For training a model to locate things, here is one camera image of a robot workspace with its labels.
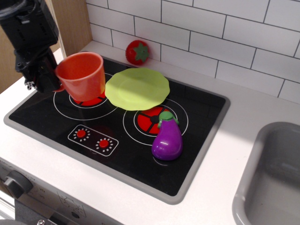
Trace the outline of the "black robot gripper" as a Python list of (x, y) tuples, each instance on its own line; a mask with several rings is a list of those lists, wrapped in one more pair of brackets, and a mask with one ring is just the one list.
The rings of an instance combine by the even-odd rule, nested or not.
[(40, 55), (58, 41), (59, 31), (44, 0), (2, 0), (0, 25), (15, 49), (15, 69), (28, 90), (57, 91), (55, 58)]

